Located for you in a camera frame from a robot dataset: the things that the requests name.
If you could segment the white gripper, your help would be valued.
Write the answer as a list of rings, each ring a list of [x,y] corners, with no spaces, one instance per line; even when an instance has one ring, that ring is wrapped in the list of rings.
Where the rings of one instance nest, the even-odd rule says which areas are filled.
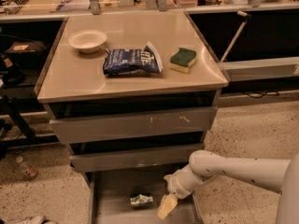
[[[212,181],[215,176],[203,176],[196,174],[190,165],[176,170],[171,175],[166,175],[167,189],[170,194],[164,195],[157,210],[157,217],[164,220],[177,206],[178,199],[185,199],[192,194],[198,186]]]

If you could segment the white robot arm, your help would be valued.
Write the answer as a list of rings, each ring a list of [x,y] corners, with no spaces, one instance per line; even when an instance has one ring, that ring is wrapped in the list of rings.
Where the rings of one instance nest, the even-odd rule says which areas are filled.
[[[291,160],[228,158],[206,150],[194,151],[185,167],[164,177],[169,193],[163,196],[157,217],[164,220],[178,199],[218,175],[278,193],[276,224],[299,224],[299,155]]]

